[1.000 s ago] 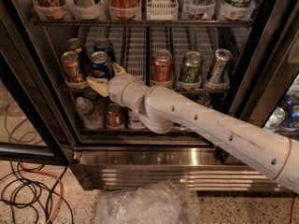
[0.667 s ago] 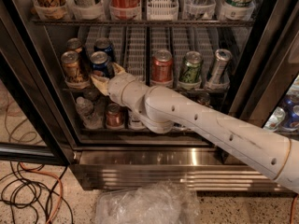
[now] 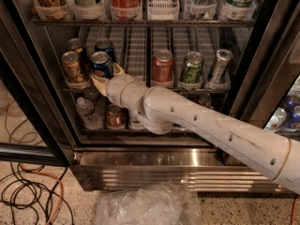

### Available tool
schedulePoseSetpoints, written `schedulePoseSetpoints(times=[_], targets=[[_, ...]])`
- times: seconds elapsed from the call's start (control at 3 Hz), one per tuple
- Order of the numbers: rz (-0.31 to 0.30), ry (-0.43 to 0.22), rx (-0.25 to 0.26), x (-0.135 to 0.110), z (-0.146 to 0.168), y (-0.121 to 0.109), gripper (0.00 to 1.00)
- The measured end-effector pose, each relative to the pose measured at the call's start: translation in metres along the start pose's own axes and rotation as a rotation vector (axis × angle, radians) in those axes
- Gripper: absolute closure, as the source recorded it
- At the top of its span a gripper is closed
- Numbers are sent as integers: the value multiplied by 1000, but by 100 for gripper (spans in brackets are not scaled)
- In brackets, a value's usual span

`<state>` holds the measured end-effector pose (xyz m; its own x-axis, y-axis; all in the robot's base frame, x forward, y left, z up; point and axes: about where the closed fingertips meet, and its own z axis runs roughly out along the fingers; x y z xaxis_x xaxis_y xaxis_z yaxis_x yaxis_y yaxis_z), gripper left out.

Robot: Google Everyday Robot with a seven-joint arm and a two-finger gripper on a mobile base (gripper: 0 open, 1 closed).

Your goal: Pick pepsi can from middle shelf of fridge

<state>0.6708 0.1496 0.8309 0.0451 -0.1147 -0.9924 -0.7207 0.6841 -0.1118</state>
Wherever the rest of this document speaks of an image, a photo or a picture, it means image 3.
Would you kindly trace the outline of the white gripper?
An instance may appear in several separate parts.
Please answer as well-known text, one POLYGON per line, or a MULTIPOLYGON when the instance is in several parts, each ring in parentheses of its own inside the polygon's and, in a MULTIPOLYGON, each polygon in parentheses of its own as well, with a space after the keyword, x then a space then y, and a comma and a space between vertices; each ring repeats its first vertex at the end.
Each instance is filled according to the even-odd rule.
POLYGON ((92 74, 91 80, 94 86, 102 96, 108 96, 109 101, 119 107, 127 109, 138 107, 148 87, 125 74, 117 63, 113 63, 112 66, 115 77, 108 80, 92 74))

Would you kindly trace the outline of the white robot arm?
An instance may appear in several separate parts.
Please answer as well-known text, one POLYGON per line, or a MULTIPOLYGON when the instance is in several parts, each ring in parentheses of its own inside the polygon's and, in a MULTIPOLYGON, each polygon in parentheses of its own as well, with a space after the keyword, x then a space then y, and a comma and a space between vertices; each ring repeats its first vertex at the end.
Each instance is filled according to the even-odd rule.
POLYGON ((300 193, 300 142, 205 108, 161 86, 146 87, 118 65, 110 79, 91 74, 96 89, 154 134, 174 124, 201 136, 277 184, 300 193))

